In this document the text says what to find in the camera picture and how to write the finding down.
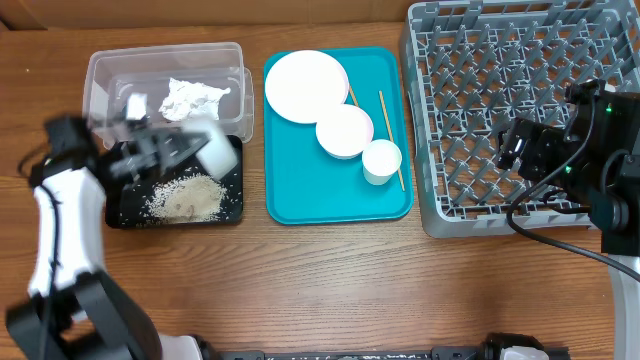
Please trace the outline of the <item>white napkin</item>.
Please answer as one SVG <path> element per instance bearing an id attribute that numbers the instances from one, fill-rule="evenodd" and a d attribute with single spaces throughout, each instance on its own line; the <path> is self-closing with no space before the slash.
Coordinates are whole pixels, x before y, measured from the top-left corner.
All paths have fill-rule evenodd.
<path id="1" fill-rule="evenodd" d="M 159 113 L 170 122 L 208 118 L 219 120 L 222 98 L 231 93 L 230 88 L 216 88 L 201 82 L 189 82 L 170 78 L 169 94 L 163 99 Z"/>

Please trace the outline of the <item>grey white bowl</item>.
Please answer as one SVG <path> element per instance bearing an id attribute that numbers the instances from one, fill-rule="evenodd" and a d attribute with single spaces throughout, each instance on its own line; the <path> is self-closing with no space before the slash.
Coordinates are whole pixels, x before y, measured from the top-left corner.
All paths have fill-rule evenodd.
<path id="1" fill-rule="evenodd" d="M 203 133 L 207 137 L 207 143 L 197 151 L 196 157 L 214 180 L 222 180 L 238 164 L 237 154 L 216 120 L 194 118 L 183 122 L 181 127 L 185 131 Z"/>

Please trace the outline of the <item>white paper cup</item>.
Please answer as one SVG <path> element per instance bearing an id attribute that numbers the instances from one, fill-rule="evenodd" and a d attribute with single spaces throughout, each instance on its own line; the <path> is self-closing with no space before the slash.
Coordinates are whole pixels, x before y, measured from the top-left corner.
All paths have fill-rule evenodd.
<path id="1" fill-rule="evenodd" d="M 362 155 L 363 174 L 372 185 L 384 185 L 402 163 L 399 147 L 390 140 L 378 139 L 367 145 Z"/>

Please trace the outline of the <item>small pink bowl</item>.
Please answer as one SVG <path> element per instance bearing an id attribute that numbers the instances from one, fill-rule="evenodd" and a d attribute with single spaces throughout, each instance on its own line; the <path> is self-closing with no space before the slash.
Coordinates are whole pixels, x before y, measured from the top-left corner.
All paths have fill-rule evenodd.
<path id="1" fill-rule="evenodd" d="M 340 104 L 331 107 L 316 123 L 316 138 L 320 146 L 338 159 L 358 156 L 372 141 L 374 125 L 361 108 Z"/>

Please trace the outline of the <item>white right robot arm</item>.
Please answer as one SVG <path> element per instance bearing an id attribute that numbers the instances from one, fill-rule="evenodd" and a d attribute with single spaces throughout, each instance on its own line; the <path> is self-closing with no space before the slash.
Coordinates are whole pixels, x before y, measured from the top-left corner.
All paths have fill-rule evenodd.
<path id="1" fill-rule="evenodd" d="M 517 118 L 499 134 L 496 165 L 518 169 L 532 187 L 506 213 L 517 233 L 608 266 L 615 308 L 614 356 L 639 356 L 639 96 L 618 92 L 601 79 L 565 90 L 572 118 L 562 128 Z M 544 200 L 563 193 L 601 232 L 598 253 L 533 233 L 513 214 L 543 190 Z"/>

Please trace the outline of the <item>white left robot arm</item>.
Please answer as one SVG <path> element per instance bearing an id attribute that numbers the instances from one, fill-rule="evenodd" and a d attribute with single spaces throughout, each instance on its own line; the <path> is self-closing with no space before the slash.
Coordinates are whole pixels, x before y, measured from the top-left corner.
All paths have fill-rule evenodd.
<path id="1" fill-rule="evenodd" d="M 48 152 L 28 183 L 39 208 L 38 255 L 25 302 L 6 328 L 29 359 L 216 359 L 197 335 L 168 336 L 107 273 L 102 211 L 111 186 L 159 177 L 194 157 L 207 130 L 130 125 L 130 141 L 102 153 L 85 118 L 46 122 Z"/>

